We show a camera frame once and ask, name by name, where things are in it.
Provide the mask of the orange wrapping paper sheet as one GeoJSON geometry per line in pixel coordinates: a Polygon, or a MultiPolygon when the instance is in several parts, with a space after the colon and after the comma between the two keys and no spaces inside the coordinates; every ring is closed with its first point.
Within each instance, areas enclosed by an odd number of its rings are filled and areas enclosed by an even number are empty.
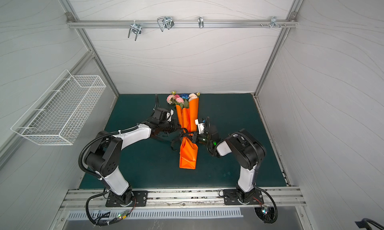
{"type": "Polygon", "coordinates": [[[189,101],[188,108],[176,106],[179,124],[182,127],[182,144],[180,147],[180,165],[181,169],[194,170],[197,164],[198,146],[193,141],[193,137],[197,136],[197,125],[195,121],[198,119],[199,98],[189,101]]]}

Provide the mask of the pink fake flower spray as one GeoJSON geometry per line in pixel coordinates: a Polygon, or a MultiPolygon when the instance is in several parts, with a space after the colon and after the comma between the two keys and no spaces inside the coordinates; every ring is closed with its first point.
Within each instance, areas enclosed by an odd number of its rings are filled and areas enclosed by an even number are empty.
{"type": "Polygon", "coordinates": [[[169,105],[178,105],[179,102],[177,101],[177,99],[179,97],[180,96],[176,93],[176,91],[172,91],[171,94],[167,97],[167,103],[169,105]]]}

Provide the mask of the blue fake rose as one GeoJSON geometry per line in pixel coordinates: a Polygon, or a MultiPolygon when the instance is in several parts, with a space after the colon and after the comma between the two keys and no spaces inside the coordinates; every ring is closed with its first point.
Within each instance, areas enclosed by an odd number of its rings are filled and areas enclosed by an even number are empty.
{"type": "Polygon", "coordinates": [[[182,99],[184,99],[184,100],[188,100],[188,99],[189,99],[189,95],[186,94],[186,93],[181,94],[180,97],[181,97],[182,99]]]}

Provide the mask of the peach fake flower spray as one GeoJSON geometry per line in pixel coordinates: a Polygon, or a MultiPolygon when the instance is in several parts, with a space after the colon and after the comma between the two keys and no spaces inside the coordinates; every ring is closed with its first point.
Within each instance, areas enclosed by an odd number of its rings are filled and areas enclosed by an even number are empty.
{"type": "Polygon", "coordinates": [[[197,99],[199,97],[200,97],[200,93],[199,92],[191,93],[191,94],[189,94],[189,101],[192,101],[192,100],[197,99]]]}

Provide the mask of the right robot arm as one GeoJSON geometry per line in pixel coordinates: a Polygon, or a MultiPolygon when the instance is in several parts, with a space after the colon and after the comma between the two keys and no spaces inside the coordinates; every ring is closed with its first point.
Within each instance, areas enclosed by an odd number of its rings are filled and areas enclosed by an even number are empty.
{"type": "Polygon", "coordinates": [[[242,129],[221,140],[215,129],[204,127],[192,133],[192,142],[205,145],[211,156],[220,158],[232,154],[240,165],[240,177],[233,197],[240,204],[247,205],[259,194],[256,178],[266,149],[247,130],[242,129]]]}

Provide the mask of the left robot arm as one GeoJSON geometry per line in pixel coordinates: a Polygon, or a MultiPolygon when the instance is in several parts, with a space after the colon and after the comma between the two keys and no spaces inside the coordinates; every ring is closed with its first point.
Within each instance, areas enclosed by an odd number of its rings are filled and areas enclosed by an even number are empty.
{"type": "Polygon", "coordinates": [[[155,124],[148,121],[123,131],[101,131],[80,152],[80,169],[100,180],[117,199],[119,205],[127,206],[134,197],[132,186],[119,169],[121,152],[139,141],[153,138],[158,133],[173,133],[180,130],[175,121],[155,124]]]}

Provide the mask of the white vent grille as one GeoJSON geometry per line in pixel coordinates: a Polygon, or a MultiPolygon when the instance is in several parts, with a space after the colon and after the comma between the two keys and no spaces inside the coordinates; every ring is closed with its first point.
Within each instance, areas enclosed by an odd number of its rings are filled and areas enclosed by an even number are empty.
{"type": "MultiPolygon", "coordinates": [[[[91,217],[96,219],[107,214],[103,221],[112,220],[122,215],[121,210],[90,211],[91,217]]],[[[240,208],[197,208],[197,209],[135,209],[127,216],[128,220],[155,220],[155,219],[226,219],[243,218],[240,208]]],[[[70,211],[67,220],[89,220],[85,211],[70,211]]]]}

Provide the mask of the left metal u-bolt clamp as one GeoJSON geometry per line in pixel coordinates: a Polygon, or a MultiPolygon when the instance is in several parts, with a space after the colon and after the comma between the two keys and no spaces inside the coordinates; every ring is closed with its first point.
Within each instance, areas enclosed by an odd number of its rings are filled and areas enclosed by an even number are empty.
{"type": "Polygon", "coordinates": [[[128,38],[135,36],[135,41],[137,41],[138,36],[142,33],[142,27],[136,22],[132,23],[129,28],[128,38]]]}

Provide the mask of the metal u-bolt clamp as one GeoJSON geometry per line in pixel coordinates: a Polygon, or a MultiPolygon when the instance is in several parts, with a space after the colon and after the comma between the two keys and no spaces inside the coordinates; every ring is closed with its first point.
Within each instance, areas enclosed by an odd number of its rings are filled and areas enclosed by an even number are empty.
{"type": "Polygon", "coordinates": [[[132,23],[129,28],[128,38],[135,36],[135,41],[137,41],[138,36],[142,33],[142,27],[136,22],[132,23]]]}
{"type": "Polygon", "coordinates": [[[174,26],[174,20],[171,16],[162,16],[157,19],[157,23],[161,32],[164,32],[165,29],[170,30],[174,26]]]}

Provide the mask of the middle metal u-bolt clamp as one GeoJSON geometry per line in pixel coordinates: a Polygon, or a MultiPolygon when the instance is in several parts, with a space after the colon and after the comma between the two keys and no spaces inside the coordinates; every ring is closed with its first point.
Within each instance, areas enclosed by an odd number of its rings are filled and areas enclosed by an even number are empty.
{"type": "Polygon", "coordinates": [[[157,23],[161,32],[164,32],[165,29],[170,30],[174,26],[174,20],[171,16],[162,16],[157,19],[157,23]]]}

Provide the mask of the right metal bolt clamp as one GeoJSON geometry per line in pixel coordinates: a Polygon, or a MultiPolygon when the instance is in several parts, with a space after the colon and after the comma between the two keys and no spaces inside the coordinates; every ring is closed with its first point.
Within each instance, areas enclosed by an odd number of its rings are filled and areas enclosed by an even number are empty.
{"type": "Polygon", "coordinates": [[[278,20],[275,16],[270,19],[267,23],[261,23],[261,27],[268,28],[286,28],[287,24],[283,20],[278,20]]]}

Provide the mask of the aluminium top crossbar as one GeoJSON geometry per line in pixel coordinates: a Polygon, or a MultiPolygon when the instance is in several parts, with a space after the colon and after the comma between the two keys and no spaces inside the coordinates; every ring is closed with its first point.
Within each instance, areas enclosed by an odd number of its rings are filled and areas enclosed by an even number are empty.
{"type": "MultiPolygon", "coordinates": [[[[261,23],[267,23],[267,20],[207,20],[204,18],[204,28],[262,28],[261,23]]],[[[130,28],[132,23],[136,22],[142,29],[159,29],[156,20],[79,20],[67,22],[72,29],[118,29],[130,28]]],[[[174,29],[199,29],[198,20],[174,20],[174,29]]],[[[295,28],[297,21],[286,21],[286,28],[295,28]]]]}

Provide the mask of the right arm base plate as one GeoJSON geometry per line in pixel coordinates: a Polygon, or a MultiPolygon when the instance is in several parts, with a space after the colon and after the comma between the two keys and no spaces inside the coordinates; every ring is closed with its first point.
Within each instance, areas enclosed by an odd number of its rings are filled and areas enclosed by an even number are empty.
{"type": "Polygon", "coordinates": [[[241,189],[224,189],[219,191],[219,197],[224,199],[226,206],[231,205],[264,205],[261,191],[252,189],[250,192],[243,192],[241,189]]]}

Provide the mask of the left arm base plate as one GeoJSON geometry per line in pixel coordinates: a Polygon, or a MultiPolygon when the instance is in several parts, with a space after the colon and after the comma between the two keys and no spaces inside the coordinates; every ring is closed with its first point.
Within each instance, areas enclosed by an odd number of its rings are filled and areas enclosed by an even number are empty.
{"type": "Polygon", "coordinates": [[[110,192],[106,207],[145,207],[147,204],[148,191],[129,191],[127,194],[118,196],[113,192],[110,192]]]}

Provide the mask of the aluminium front rail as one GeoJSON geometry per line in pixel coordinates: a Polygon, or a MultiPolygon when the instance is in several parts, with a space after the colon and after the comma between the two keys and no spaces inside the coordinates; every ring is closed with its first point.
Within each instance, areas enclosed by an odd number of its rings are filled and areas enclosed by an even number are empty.
{"type": "MultiPolygon", "coordinates": [[[[176,189],[135,189],[148,191],[147,204],[138,209],[166,208],[225,208],[224,199],[219,197],[219,191],[224,188],[176,188],[176,189]]],[[[299,187],[265,187],[271,196],[262,193],[264,205],[272,207],[306,207],[307,203],[299,187]]],[[[61,211],[84,210],[86,200],[102,189],[69,190],[60,206],[61,211]]],[[[260,207],[260,205],[237,205],[238,207],[260,207]]]]}

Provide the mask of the small metal bracket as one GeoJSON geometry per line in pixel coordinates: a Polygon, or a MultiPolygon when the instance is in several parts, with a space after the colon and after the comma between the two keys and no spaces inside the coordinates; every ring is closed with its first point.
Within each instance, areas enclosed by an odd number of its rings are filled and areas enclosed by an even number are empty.
{"type": "Polygon", "coordinates": [[[198,17],[198,25],[199,25],[199,29],[204,28],[204,19],[201,16],[198,17]]]}

